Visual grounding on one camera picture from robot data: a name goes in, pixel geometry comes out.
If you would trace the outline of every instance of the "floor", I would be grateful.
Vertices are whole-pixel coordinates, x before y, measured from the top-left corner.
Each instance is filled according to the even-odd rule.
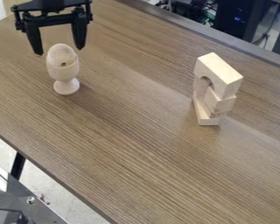
[[[6,17],[5,9],[8,9],[11,4],[11,0],[4,5],[0,0],[0,20]],[[158,0],[144,0],[155,4]],[[266,49],[272,50],[273,45],[280,32],[280,15],[273,25],[273,28],[269,32],[269,40],[266,45]],[[6,170],[11,169],[11,164],[15,156],[15,151],[5,142],[0,139],[0,165]],[[49,178],[45,173],[38,169],[35,165],[29,161],[25,164],[25,169],[21,182],[32,190],[39,197],[45,195],[45,201],[50,203],[50,207],[55,210],[61,217],[66,219],[69,223],[74,224],[106,224],[99,214],[94,212],[91,208],[82,203],[79,199],[74,197],[69,191],[64,189],[53,179]]]

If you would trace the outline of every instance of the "wooden table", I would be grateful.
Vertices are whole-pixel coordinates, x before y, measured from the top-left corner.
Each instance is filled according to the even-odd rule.
[[[68,97],[13,18],[0,22],[0,136],[114,223],[279,224],[280,66],[114,0],[93,9]],[[46,52],[73,45],[69,25],[42,33]],[[198,126],[191,102],[210,52],[245,78],[220,127]]]

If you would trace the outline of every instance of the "arch block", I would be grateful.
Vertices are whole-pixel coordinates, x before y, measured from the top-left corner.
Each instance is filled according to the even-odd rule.
[[[214,52],[197,58],[193,101],[199,125],[218,125],[235,104],[243,77]]]

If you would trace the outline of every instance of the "stacked wooden blocks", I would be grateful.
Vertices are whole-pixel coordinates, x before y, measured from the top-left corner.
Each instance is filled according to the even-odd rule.
[[[232,109],[243,77],[214,52],[197,58],[193,102],[199,125],[218,125]]]

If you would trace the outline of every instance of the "table leg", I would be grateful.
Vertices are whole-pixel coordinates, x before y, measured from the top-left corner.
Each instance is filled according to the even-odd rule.
[[[17,152],[17,155],[14,159],[13,166],[11,168],[11,176],[17,180],[20,179],[22,175],[22,171],[25,165],[25,157],[23,157],[20,153]]]

